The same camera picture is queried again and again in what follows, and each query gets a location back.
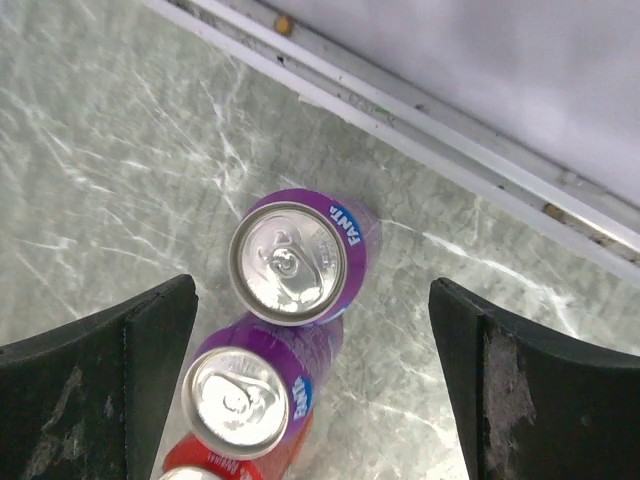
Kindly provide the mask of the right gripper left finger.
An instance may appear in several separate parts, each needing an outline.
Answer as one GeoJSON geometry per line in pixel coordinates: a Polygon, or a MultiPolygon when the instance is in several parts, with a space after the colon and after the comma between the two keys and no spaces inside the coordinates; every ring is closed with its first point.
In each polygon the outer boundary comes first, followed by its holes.
{"type": "Polygon", "coordinates": [[[2,346],[2,478],[149,478],[197,307],[182,274],[2,346]]]}

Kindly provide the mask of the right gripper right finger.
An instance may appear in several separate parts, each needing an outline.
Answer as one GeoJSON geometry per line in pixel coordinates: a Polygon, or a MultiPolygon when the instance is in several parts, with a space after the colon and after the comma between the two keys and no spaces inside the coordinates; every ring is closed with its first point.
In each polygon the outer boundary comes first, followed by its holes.
{"type": "Polygon", "coordinates": [[[638,478],[638,357],[447,278],[430,286],[429,315],[470,478],[638,478]]]}

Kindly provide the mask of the purple Fanta can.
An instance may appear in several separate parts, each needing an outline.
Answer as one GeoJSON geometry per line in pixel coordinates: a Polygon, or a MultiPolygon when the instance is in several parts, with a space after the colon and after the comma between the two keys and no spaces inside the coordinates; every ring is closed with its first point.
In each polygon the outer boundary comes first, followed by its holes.
{"type": "Polygon", "coordinates": [[[200,345],[184,376],[190,430],[232,459],[254,459],[298,434],[344,339],[342,317],[280,326],[251,312],[200,345]]]}
{"type": "Polygon", "coordinates": [[[362,201],[304,188],[254,204],[230,241],[231,284],[248,310],[282,326],[344,313],[382,248],[378,216],[362,201]]]}

